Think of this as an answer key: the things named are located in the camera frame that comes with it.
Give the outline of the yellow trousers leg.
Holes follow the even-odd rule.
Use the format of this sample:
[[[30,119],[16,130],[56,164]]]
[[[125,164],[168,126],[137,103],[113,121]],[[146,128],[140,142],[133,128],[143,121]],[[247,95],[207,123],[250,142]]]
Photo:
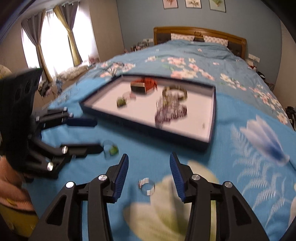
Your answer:
[[[1,216],[11,231],[22,237],[30,237],[39,218],[35,211],[23,211],[1,204]]]

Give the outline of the light blue floral blanket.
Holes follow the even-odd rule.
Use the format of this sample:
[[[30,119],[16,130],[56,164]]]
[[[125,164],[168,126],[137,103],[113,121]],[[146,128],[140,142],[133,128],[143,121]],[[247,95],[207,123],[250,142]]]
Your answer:
[[[115,144],[129,157],[122,195],[109,207],[115,240],[181,240],[190,206],[173,185],[170,153],[208,181],[231,181],[271,240],[279,240],[295,216],[295,131],[246,102],[218,93],[213,137],[204,152],[98,120],[94,128],[60,126],[42,139]]]

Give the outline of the cluttered nightstand items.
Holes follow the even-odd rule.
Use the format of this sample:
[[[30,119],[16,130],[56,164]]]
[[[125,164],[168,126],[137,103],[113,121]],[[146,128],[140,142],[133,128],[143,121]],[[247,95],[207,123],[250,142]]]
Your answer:
[[[148,48],[154,44],[154,40],[152,38],[150,39],[143,39],[141,42],[136,43],[133,45],[130,50],[132,52],[140,51],[142,49]]]

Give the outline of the grey yellow curtain left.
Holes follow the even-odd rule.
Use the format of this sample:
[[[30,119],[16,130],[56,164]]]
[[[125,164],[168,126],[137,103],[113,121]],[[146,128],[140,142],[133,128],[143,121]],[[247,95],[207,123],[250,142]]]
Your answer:
[[[45,10],[38,12],[35,15],[32,15],[29,18],[22,20],[21,26],[25,33],[27,34],[28,38],[32,42],[32,44],[36,48],[37,58],[39,62],[40,68],[43,69],[42,79],[47,80],[49,83],[53,81],[49,70],[46,66],[44,55],[41,48],[41,33],[43,22],[45,18]]]

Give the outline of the grey yellow curtain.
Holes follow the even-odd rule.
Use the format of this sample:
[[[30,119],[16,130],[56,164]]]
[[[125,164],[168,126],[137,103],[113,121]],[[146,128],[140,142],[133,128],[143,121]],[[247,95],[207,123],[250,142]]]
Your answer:
[[[78,66],[82,63],[82,59],[79,54],[74,33],[73,33],[77,9],[78,9],[77,1],[72,3],[57,5],[53,8],[54,13],[57,16],[58,20],[61,22],[61,24],[64,26],[64,28],[67,31],[68,43],[70,46],[70,52],[71,52],[74,66]]]
[[[49,83],[53,81],[49,70],[46,66],[44,55],[41,48],[41,33],[43,22],[45,18],[45,10],[38,12],[35,15],[32,15],[29,18],[22,20],[21,26],[25,33],[27,34],[28,38],[32,42],[32,44],[36,48],[37,58],[39,62],[40,68],[43,69],[42,79],[47,80]]]

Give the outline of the grey yellow curtain right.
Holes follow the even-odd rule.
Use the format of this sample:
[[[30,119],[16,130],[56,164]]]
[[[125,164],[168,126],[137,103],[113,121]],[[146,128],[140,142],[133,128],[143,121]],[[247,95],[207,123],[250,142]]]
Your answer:
[[[70,52],[71,52],[74,66],[78,66],[82,63],[82,59],[79,54],[74,33],[73,33],[77,9],[78,9],[77,1],[72,3],[57,5],[53,8],[54,13],[57,16],[58,20],[61,22],[61,24],[64,26],[64,28],[67,31],[68,43],[70,46]]]

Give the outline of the left floral pillow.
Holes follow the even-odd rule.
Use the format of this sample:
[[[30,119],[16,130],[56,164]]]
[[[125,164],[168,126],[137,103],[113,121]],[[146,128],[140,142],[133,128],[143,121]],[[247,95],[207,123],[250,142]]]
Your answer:
[[[194,35],[182,35],[171,33],[171,40],[186,40],[192,42],[195,39]]]

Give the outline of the floral pillow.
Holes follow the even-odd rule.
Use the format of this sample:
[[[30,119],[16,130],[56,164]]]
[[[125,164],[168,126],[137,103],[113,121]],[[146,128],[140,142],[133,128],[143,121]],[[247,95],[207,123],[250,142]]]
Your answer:
[[[194,35],[182,35],[171,33],[171,40],[186,40],[192,42],[195,39]]]
[[[204,39],[204,42],[207,42],[207,43],[221,44],[221,45],[223,45],[225,47],[228,46],[228,40],[227,39],[217,38],[217,37],[212,37],[212,36],[207,36],[207,35],[204,35],[203,39]]]

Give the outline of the pile of dark clothes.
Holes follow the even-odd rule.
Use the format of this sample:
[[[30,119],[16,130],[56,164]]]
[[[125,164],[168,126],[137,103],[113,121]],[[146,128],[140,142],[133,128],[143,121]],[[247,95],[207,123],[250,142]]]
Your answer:
[[[285,109],[285,112],[287,114],[287,117],[290,121],[290,124],[293,128],[294,131],[296,131],[296,112],[295,112],[295,108],[293,108],[292,106],[288,106]]]

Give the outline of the framed flower picture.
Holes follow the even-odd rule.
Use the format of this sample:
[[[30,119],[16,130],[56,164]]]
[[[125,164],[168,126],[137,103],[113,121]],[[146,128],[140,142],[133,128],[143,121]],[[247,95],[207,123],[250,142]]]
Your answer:
[[[201,9],[201,1],[200,0],[185,0],[186,8],[191,9]]]
[[[224,0],[209,0],[210,10],[226,12],[226,6]]]
[[[178,1],[177,0],[163,0],[164,9],[177,9]]]

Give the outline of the grey-blue floral duvet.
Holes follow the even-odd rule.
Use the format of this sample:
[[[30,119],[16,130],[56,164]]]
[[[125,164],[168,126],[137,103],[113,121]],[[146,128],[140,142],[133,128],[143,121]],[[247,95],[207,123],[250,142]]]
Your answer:
[[[240,57],[221,44],[172,40],[98,63],[85,78],[108,81],[113,75],[139,74],[215,85],[218,93],[240,99],[291,126],[282,105]]]

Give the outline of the middle framed flower picture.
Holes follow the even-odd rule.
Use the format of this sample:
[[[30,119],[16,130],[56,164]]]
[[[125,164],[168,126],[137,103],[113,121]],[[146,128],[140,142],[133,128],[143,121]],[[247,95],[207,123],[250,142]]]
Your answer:
[[[201,1],[200,0],[185,0],[186,8],[191,9],[201,9]]]

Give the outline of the right floral pillow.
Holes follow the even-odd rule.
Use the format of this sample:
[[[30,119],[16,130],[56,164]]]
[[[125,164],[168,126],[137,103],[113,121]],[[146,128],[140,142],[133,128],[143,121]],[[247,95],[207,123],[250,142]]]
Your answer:
[[[221,45],[223,45],[225,47],[228,46],[228,40],[227,39],[217,38],[217,37],[212,37],[212,36],[207,36],[207,35],[204,35],[203,39],[204,39],[204,42],[207,42],[207,43],[221,44]]]

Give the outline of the wooden headboard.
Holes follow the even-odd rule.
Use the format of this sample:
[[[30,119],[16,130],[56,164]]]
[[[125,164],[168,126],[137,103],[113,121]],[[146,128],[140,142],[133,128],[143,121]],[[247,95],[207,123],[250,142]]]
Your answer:
[[[165,26],[154,27],[154,45],[163,44],[171,40],[171,34],[191,35],[197,42],[204,41],[204,35],[228,40],[227,48],[236,56],[245,59],[246,54],[246,39],[229,33],[224,33],[217,30],[197,28],[197,27],[182,27],[182,26]]]

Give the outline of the wall power socket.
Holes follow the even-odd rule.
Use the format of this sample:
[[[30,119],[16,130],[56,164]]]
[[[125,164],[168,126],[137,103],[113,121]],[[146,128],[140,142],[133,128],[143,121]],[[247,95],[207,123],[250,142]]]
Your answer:
[[[250,60],[253,60],[253,61],[257,62],[257,63],[260,62],[260,58],[259,58],[259,57],[254,56],[254,55],[252,55],[252,54],[250,54],[250,53],[248,54],[248,58],[249,58]]]

